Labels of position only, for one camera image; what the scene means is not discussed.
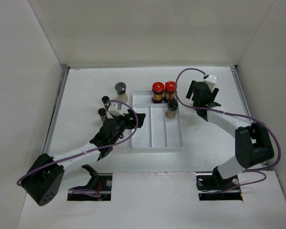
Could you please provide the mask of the black-capped seasoning shaker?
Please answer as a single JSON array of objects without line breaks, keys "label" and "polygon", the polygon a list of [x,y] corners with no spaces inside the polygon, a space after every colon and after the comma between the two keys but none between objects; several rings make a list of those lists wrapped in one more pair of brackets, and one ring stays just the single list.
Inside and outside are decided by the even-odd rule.
[{"label": "black-capped seasoning shaker", "polygon": [[176,99],[172,99],[167,103],[167,109],[165,111],[166,118],[173,119],[176,117],[178,111],[178,102]]}]

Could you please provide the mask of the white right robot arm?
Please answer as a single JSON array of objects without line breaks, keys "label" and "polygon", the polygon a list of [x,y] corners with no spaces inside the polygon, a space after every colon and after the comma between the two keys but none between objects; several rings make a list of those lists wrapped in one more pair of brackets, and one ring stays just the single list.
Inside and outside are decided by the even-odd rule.
[{"label": "white right robot arm", "polygon": [[228,115],[215,97],[219,89],[211,90],[206,82],[192,81],[186,95],[193,101],[198,116],[225,130],[235,139],[235,155],[215,167],[212,184],[224,188],[229,179],[257,164],[274,157],[274,150],[267,129],[247,116]]}]

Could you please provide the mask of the red-lidded yellow-label sauce jar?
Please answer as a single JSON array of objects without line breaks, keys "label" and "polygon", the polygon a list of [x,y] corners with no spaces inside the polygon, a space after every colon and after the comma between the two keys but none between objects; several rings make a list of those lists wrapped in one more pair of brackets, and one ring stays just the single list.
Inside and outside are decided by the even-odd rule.
[{"label": "red-lidded yellow-label sauce jar", "polygon": [[174,99],[175,97],[175,82],[174,81],[167,81],[165,83],[165,90],[163,100],[165,103],[168,103],[170,100]]}]

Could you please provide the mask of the red-lidded dark sauce jar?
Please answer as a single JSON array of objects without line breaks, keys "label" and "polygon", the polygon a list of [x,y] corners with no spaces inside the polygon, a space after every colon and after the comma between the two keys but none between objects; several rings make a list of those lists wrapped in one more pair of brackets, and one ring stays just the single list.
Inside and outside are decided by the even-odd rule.
[{"label": "red-lidded dark sauce jar", "polygon": [[161,82],[155,82],[152,85],[152,92],[153,92],[152,102],[153,103],[159,104],[163,101],[164,90],[165,90],[165,86]]}]

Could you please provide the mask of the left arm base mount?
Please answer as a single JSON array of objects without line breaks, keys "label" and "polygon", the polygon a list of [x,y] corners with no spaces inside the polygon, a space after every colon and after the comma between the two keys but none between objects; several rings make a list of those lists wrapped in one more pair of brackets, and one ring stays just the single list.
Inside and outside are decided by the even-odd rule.
[{"label": "left arm base mount", "polygon": [[98,173],[90,165],[83,165],[90,180],[84,186],[77,186],[68,191],[68,201],[111,201],[113,173]]}]

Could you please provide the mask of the clear grinder with grey cap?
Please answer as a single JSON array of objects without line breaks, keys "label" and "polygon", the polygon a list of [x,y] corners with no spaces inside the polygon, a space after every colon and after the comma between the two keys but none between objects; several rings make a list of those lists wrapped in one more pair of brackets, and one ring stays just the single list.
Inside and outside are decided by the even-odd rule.
[{"label": "clear grinder with grey cap", "polygon": [[128,102],[128,95],[126,93],[126,84],[124,82],[118,82],[114,86],[117,92],[117,100],[123,103]]}]

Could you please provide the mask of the small black-capped spice bottle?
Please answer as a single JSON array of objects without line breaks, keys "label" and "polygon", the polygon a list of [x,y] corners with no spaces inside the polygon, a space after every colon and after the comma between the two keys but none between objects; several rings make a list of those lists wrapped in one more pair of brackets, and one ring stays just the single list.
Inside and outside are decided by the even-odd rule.
[{"label": "small black-capped spice bottle", "polygon": [[103,103],[104,108],[105,108],[106,110],[108,110],[108,108],[109,108],[109,106],[110,106],[109,100],[110,100],[110,99],[109,99],[108,96],[103,96],[103,97],[102,97],[102,103]]}]

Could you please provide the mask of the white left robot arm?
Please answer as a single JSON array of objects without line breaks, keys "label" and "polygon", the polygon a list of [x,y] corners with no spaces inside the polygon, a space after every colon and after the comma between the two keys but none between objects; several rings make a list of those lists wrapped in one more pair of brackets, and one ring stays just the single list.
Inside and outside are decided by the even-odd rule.
[{"label": "white left robot arm", "polygon": [[99,161],[108,156],[113,147],[126,142],[125,130],[136,132],[144,124],[146,115],[129,109],[127,113],[106,119],[99,132],[85,145],[61,155],[38,156],[28,172],[22,176],[17,185],[22,187],[39,205],[50,203],[60,191],[65,173],[88,163]]}]

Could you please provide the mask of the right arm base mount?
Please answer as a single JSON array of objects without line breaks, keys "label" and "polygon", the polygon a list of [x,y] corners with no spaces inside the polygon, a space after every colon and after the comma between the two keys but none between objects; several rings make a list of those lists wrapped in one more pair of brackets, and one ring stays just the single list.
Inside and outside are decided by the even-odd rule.
[{"label": "right arm base mount", "polygon": [[218,172],[197,172],[196,187],[200,201],[243,200],[238,175],[222,179]]}]

